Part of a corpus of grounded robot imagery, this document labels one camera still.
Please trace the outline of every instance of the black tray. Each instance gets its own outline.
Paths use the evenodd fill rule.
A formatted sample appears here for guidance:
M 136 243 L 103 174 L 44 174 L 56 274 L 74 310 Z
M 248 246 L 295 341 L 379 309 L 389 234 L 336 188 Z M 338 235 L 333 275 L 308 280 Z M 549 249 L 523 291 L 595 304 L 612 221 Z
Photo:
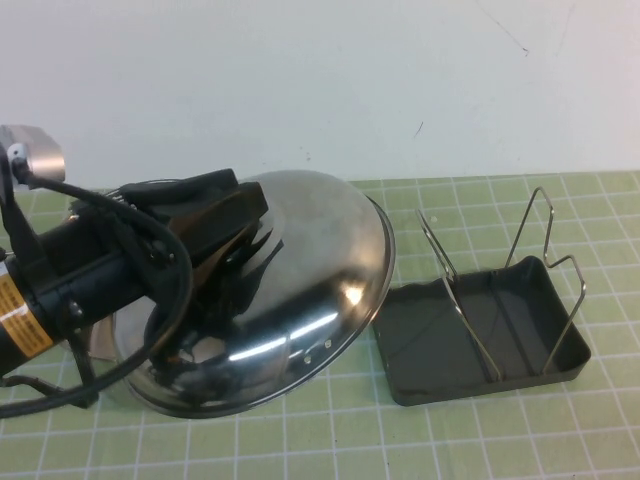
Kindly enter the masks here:
M 509 266 L 538 191 L 549 203 L 544 261 Z M 391 290 L 373 324 L 392 398 L 400 405 L 451 400 L 573 380 L 591 351 L 573 325 L 585 293 L 575 259 L 547 263 L 553 207 L 536 189 L 505 268 L 458 275 L 420 216 L 446 275 Z M 572 260 L 581 294 L 571 313 L 548 269 Z

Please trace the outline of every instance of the cutting mat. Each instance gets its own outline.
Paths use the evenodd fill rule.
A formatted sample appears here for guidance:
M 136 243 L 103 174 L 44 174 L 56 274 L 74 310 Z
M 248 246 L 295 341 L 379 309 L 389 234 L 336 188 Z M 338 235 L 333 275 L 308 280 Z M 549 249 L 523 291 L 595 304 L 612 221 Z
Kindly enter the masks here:
M 533 188 L 556 209 L 553 255 L 576 255 L 587 281 L 578 328 L 593 359 L 574 382 L 428 407 L 389 398 L 370 331 L 330 368 L 256 410 L 184 421 L 116 405 L 63 408 L 0 424 L 0 479 L 402 480 L 640 478 L 640 175 L 408 179 L 356 184 L 388 212 L 398 244 L 394 285 L 437 274 L 413 209 L 421 207 L 459 271 L 504 263 Z M 44 231 L 67 199 L 19 197 Z M 540 202 L 517 257 L 540 254 Z M 554 272 L 567 305 L 569 268 Z M 70 385 L 57 348 L 21 371 Z M 31 398 L 24 388 L 2 401 Z

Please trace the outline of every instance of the warning label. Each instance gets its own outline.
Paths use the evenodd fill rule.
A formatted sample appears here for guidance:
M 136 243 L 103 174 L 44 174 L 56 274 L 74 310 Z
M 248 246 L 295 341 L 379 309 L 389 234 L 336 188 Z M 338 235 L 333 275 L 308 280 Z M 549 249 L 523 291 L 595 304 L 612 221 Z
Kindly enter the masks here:
M 0 324 L 16 346 L 29 358 L 53 345 L 53 341 L 20 295 L 4 262 L 0 263 Z

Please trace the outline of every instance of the air fryer lid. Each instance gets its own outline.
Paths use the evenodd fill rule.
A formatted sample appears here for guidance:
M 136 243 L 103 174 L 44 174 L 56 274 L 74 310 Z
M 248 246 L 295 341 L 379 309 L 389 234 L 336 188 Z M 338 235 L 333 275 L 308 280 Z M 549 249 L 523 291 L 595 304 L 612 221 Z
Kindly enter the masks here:
M 314 172 L 251 180 L 269 205 L 254 240 L 264 243 L 224 278 L 225 301 L 207 307 L 206 321 L 187 319 L 174 357 L 127 378 L 137 397 L 168 415 L 229 415 L 286 393 L 333 361 L 387 293 L 393 234 L 367 197 Z M 144 298 L 114 315 L 119 358 L 142 345 L 153 307 Z

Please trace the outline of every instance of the cable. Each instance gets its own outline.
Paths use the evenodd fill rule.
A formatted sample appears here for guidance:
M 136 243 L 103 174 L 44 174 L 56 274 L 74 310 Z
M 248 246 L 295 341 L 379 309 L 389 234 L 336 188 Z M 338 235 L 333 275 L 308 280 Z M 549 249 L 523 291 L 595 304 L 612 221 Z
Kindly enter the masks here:
M 0 406 L 0 418 L 12 418 L 32 413 L 43 412 L 53 408 L 81 401 L 88 395 L 93 395 L 115 382 L 123 379 L 142 365 L 151 355 L 157 353 L 176 331 L 191 300 L 193 290 L 193 274 L 191 269 L 191 258 L 182 242 L 154 218 L 131 208 L 125 203 L 117 202 L 109 197 L 94 193 L 82 188 L 58 182 L 56 180 L 36 177 L 33 174 L 25 176 L 25 183 L 31 188 L 45 188 L 63 195 L 77 198 L 92 205 L 110 210 L 121 218 L 136 224 L 140 228 L 147 230 L 162 241 L 173 252 L 174 261 L 178 270 L 177 292 L 171 309 L 166 314 L 163 322 L 158 322 L 159 328 L 150 336 L 149 341 L 135 351 L 118 366 L 107 373 L 96 377 L 90 385 L 78 385 L 66 389 L 60 393 L 55 393 L 46 398 L 26 400 L 9 405 Z

